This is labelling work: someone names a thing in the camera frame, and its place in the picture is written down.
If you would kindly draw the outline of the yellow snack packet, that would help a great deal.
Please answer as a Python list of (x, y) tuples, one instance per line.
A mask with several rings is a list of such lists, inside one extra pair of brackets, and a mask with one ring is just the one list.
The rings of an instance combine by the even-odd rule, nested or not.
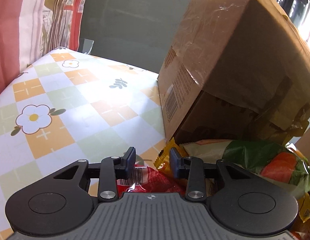
[(154, 166), (158, 170), (158, 172), (173, 178), (173, 172), (171, 171), (170, 168), (170, 149), (175, 147), (179, 154), (182, 157), (188, 157), (188, 153), (186, 150), (183, 148), (183, 146), (180, 146), (176, 144), (175, 139), (171, 138), (171, 140), (165, 145), (165, 147), (160, 151), (158, 154)]

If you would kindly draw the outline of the green chip bag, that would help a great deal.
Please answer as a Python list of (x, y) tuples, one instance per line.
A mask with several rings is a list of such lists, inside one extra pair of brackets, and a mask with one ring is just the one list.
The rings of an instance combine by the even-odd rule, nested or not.
[(290, 191), (299, 199), (310, 191), (306, 157), (294, 148), (268, 141), (201, 140), (182, 145), (188, 155), (205, 163), (234, 163)]

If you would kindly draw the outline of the brown cardboard box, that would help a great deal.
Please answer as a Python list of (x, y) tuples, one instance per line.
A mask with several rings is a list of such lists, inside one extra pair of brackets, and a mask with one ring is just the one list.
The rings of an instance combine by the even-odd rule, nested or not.
[(310, 49), (275, 0), (190, 0), (158, 76), (166, 139), (301, 137)]

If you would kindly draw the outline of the red snack packet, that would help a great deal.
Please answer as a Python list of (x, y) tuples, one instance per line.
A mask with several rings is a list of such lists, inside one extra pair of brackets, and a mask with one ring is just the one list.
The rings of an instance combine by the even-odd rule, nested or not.
[(170, 178), (148, 166), (135, 166), (129, 179), (118, 179), (119, 196), (132, 193), (180, 193), (185, 195), (183, 181)]

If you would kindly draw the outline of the floral checkered tablecloth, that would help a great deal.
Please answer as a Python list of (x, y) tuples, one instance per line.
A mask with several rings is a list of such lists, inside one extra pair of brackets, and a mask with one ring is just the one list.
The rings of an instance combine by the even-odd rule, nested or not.
[(153, 166), (165, 145), (157, 74), (65, 48), (32, 63), (0, 94), (0, 239), (8, 198), (79, 159), (133, 146)]

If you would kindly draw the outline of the pink patterned curtain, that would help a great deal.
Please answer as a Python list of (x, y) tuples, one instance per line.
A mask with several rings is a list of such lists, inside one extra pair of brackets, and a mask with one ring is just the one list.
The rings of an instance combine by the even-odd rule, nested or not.
[(0, 94), (58, 47), (79, 48), (85, 0), (0, 0)]

